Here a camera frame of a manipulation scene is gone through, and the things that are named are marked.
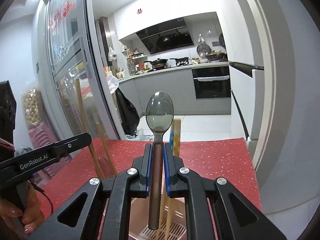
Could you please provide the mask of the left hand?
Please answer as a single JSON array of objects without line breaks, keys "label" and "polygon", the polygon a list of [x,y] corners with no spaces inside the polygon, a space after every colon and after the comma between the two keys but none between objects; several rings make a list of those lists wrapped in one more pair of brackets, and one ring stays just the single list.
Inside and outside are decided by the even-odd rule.
[{"label": "left hand", "polygon": [[1,218],[19,239],[33,233],[44,222],[40,200],[30,183],[28,183],[27,200],[27,208],[22,211],[8,200],[1,198]]}]

